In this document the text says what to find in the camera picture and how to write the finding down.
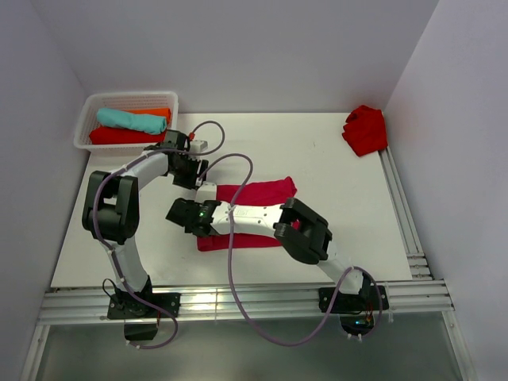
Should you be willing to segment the pink t shirt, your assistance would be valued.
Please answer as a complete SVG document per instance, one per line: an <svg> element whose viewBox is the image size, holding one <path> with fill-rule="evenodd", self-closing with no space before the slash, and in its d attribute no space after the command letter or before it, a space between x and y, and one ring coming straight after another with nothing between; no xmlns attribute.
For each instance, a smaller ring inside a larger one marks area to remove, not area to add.
<svg viewBox="0 0 508 381"><path fill-rule="evenodd" d="M297 194L293 179L287 176L268 182L249 183L237 198L242 206L272 206L284 203ZM281 244L274 237L265 237L247 233L234 233L234 248L274 248ZM197 249L200 252L213 252L229 247L229 235L198 237Z"/></svg>

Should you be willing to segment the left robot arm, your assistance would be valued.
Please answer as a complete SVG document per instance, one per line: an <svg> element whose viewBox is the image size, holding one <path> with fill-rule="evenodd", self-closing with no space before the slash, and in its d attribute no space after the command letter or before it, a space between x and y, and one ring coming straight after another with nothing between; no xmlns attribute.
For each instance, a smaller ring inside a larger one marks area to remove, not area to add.
<svg viewBox="0 0 508 381"><path fill-rule="evenodd" d="M88 179L82 225L108 253L117 288L132 291L126 308L137 317L153 311L154 296L135 241L140 223L140 191L151 181L173 176L177 187L193 190L208 161L200 156L208 148L193 135L170 132L161 143L148 146L136 159L112 171L93 171Z"/></svg>

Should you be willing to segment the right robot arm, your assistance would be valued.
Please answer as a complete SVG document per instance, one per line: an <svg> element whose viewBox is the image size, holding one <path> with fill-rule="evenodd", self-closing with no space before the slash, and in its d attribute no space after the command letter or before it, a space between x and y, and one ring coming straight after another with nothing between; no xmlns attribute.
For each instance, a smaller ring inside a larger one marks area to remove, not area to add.
<svg viewBox="0 0 508 381"><path fill-rule="evenodd" d="M293 260L318 267L334 281L345 304L354 310L379 294L372 277L339 253L329 223L297 198L271 206L178 198L166 219L196 237L225 237L229 262L241 234L273 238Z"/></svg>

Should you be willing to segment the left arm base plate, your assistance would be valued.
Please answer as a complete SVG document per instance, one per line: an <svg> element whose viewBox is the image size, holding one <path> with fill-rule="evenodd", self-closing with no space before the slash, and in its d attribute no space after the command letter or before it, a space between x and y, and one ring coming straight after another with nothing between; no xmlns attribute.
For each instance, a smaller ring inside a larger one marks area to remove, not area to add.
<svg viewBox="0 0 508 381"><path fill-rule="evenodd" d="M158 306L169 312L177 318L180 307L180 293L155 293L143 295L149 303ZM107 311L108 320L142 319L142 318L161 318L163 313L154 307L137 301L127 292L121 291L110 299L110 305Z"/></svg>

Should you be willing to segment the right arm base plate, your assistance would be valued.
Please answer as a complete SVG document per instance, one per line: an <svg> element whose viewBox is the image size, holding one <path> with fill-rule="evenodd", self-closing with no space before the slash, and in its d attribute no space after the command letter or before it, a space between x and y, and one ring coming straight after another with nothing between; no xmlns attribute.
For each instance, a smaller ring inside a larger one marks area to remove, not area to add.
<svg viewBox="0 0 508 381"><path fill-rule="evenodd" d="M360 312L366 312L367 310L379 311L379 307L382 310L388 310L390 304L387 297L386 288L383 286L377 286L377 290L381 295L381 301L378 299L377 291L373 284L370 286L364 286L359 294L342 294L339 292L333 307L331 309L332 314L356 314ZM318 289L318 307L322 313L325 313L329 308L333 296L333 287L321 287Z"/></svg>

